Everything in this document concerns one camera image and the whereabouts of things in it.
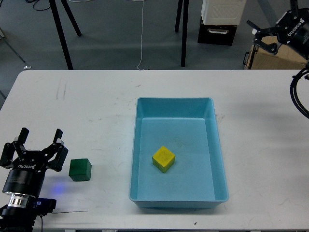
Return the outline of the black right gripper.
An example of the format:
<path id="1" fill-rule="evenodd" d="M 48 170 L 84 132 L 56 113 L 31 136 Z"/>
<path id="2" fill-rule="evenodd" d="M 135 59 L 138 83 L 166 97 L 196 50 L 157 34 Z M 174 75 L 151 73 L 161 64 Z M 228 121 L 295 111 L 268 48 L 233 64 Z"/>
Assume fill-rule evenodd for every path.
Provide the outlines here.
<path id="1" fill-rule="evenodd" d="M 247 20 L 252 27 L 253 35 L 274 35 L 254 38 L 253 43 L 264 51 L 276 55 L 282 44 L 296 51 L 304 59 L 309 59 L 309 9 L 298 10 L 298 16 L 289 10 L 277 21 L 276 27 L 261 29 L 252 21 Z"/>

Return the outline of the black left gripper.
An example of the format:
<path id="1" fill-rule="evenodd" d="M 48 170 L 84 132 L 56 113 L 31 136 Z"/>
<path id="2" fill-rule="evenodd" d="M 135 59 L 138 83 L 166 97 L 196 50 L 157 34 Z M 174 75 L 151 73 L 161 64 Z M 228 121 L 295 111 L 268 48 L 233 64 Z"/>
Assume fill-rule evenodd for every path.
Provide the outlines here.
<path id="1" fill-rule="evenodd" d="M 6 143 L 0 157 L 0 166 L 9 169 L 3 193 L 18 193 L 39 197 L 47 169 L 60 172 L 68 154 L 62 140 L 63 131 L 57 129 L 53 142 L 43 150 L 26 151 L 24 143 L 29 130 L 22 128 L 13 142 Z"/>

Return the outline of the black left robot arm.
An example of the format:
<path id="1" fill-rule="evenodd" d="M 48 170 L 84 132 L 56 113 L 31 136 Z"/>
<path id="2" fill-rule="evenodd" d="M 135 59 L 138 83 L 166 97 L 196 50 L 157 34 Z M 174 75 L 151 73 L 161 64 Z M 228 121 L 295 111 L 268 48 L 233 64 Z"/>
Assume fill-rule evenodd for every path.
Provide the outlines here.
<path id="1" fill-rule="evenodd" d="M 43 150 L 24 147 L 29 130 L 22 128 L 18 137 L 6 143 L 0 157 L 1 167 L 9 173 L 2 192 L 10 196 L 8 204 L 0 209 L 2 232 L 31 232 L 37 217 L 52 213 L 55 199 L 40 198 L 48 169 L 60 172 L 68 154 L 62 141 L 62 130 L 57 129 L 53 142 Z"/>

